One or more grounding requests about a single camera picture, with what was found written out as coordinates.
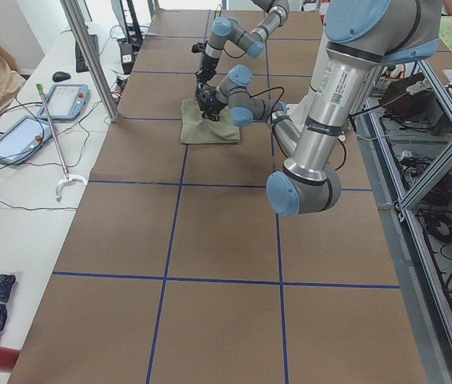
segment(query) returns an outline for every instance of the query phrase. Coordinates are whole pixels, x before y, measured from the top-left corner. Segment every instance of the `folded towel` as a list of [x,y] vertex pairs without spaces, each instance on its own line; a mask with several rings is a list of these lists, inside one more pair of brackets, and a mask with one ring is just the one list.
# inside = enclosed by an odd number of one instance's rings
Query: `folded towel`
[[240,129],[231,121],[229,108],[220,112],[220,121],[201,117],[197,100],[183,100],[181,107],[183,144],[232,144],[240,140]]

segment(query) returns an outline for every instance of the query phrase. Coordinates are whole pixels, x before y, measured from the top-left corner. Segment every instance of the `black keyboard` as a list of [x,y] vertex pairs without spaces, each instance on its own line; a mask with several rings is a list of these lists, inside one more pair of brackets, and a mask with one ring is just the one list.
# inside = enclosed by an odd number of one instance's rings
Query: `black keyboard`
[[[92,42],[92,46],[94,47],[94,51],[96,52],[96,55],[98,56],[99,60],[98,36],[96,34],[90,34],[89,37],[90,41]],[[83,57],[82,50],[80,50],[80,47],[78,46],[77,42],[74,44],[74,56],[76,57],[76,71],[87,72],[89,70],[89,67],[85,63],[85,58]]]

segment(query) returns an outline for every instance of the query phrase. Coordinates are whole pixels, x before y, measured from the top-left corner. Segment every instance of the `black computer mouse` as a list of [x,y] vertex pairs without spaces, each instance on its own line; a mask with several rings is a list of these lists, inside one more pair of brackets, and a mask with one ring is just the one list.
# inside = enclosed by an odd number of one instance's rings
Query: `black computer mouse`
[[64,80],[67,80],[68,78],[71,78],[71,75],[61,70],[58,70],[52,76],[54,82],[62,82]]

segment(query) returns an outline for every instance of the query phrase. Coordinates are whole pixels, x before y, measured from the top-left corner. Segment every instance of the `industrial robot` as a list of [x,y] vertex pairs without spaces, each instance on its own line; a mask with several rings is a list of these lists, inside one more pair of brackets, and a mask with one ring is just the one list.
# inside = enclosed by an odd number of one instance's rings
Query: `industrial robot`
[[210,38],[204,43],[196,43],[193,53],[201,53],[201,65],[196,72],[197,86],[195,98],[204,118],[213,122],[219,120],[219,113],[226,106],[218,102],[215,87],[208,81],[216,75],[217,65],[228,41],[235,44],[244,53],[257,58],[265,49],[266,40],[288,19],[290,5],[288,0],[252,0],[267,13],[267,16],[251,32],[243,29],[235,18],[216,18],[211,28]]
[[328,63],[302,129],[282,102],[249,96],[252,75],[245,66],[234,67],[214,88],[213,108],[229,106],[236,126],[266,122],[287,156],[282,171],[272,173],[266,183],[275,212],[285,216],[319,212],[338,201],[341,183],[329,157],[368,72],[431,56],[438,47],[441,4],[441,0],[333,0],[324,23]]

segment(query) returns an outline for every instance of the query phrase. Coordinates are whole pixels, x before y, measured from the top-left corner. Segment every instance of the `white desk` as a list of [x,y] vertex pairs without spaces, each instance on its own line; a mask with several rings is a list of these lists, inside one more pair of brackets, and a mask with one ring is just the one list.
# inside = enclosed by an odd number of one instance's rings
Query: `white desk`
[[[116,76],[112,70],[122,72],[118,44],[113,38],[109,39],[109,29],[104,26],[90,25],[89,32],[98,35],[99,49],[102,51],[100,62],[108,83],[112,85]],[[61,33],[60,38],[19,93],[18,100],[23,103],[40,101],[35,84],[40,82],[47,92],[53,84],[51,76],[57,70],[69,72],[72,76],[71,80],[61,84],[89,85],[90,99],[82,115],[88,113],[92,105],[99,101],[99,95],[89,72],[80,74],[75,72],[74,36],[70,31]],[[33,107],[31,110],[37,113],[38,108]],[[0,118],[0,132],[7,130],[26,114],[28,112],[24,109],[5,114]],[[82,122],[90,132],[90,137],[80,163],[71,169],[72,172],[88,178],[109,122],[102,104],[99,104]],[[59,131],[70,125],[58,124]],[[59,136],[68,165],[75,164],[78,160],[85,138],[86,132],[79,126],[75,126],[71,133]],[[45,143],[28,162],[59,163],[53,140]],[[55,199],[55,187],[62,177],[60,166],[9,166],[0,170],[0,200],[12,206],[29,208],[77,207],[85,187],[80,182],[65,186],[62,189],[62,200],[58,203]],[[73,216],[74,210],[29,212],[12,210],[0,203],[0,274],[15,274],[18,278],[7,305],[9,318],[0,335],[1,346],[22,348]],[[9,374],[0,373],[0,384],[7,382],[8,378]]]

